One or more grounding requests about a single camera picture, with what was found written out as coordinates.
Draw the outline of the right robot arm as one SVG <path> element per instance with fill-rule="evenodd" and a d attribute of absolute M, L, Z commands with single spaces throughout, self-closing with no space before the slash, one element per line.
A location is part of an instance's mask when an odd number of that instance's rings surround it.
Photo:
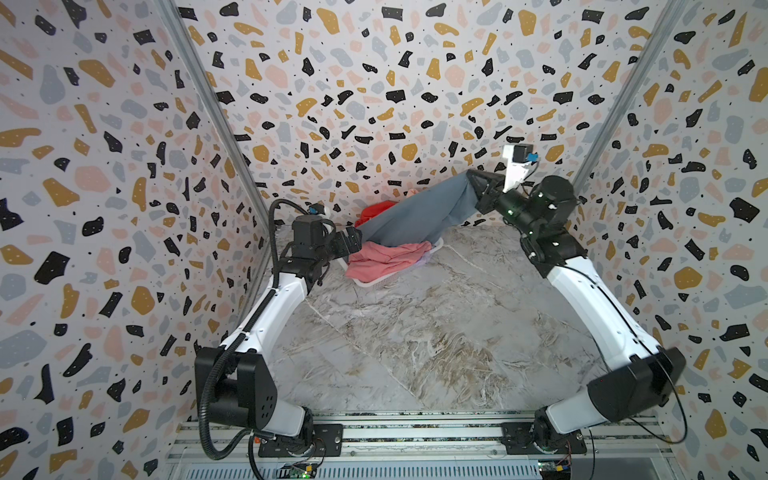
<path fill-rule="evenodd" d="M 579 205 L 573 185 L 547 176 L 527 194 L 504 185 L 501 174 L 471 170 L 468 180 L 481 214 L 495 212 L 521 235 L 530 263 L 570 304 L 587 327 L 607 367 L 574 396 L 536 411 L 513 443 L 559 453 L 584 428 L 631 420 L 679 397 L 676 382 L 686 366 L 677 348 L 664 348 L 620 305 L 586 249 L 565 223 Z"/>

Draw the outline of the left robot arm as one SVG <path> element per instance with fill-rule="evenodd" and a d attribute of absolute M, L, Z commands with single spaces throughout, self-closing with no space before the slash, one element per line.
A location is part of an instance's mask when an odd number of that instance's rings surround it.
<path fill-rule="evenodd" d="M 289 318 L 322 284 L 331 263 L 361 250 L 362 234 L 354 227 L 339 230 L 317 214 L 298 216 L 292 233 L 283 251 L 271 251 L 271 284 L 245 319 L 219 346 L 196 354 L 198 431 L 213 460 L 228 456 L 247 436 L 282 441 L 295 456 L 315 442 L 312 412 L 279 399 L 268 359 Z"/>

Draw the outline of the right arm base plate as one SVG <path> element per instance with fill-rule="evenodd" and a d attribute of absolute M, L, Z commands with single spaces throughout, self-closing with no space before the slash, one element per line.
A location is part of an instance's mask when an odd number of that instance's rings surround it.
<path fill-rule="evenodd" d="M 501 443 L 508 455 L 565 455 L 588 452 L 580 431 L 560 434 L 535 422 L 501 424 Z"/>

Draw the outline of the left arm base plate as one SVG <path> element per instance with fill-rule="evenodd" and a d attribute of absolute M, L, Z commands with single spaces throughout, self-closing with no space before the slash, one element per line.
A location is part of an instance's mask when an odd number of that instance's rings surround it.
<path fill-rule="evenodd" d="M 258 449 L 260 458 L 339 457 L 344 438 L 344 426 L 340 423 L 321 423 L 304 428 L 298 436 L 276 435 L 262 442 Z"/>

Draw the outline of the grey t-shirt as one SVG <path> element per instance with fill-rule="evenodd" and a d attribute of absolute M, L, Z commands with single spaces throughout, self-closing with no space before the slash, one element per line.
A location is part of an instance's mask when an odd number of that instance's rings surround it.
<path fill-rule="evenodd" d="M 363 242 L 386 247 L 439 240 L 443 232 L 461 225 L 477 210 L 477 195 L 466 173 L 406 198 L 361 224 Z"/>

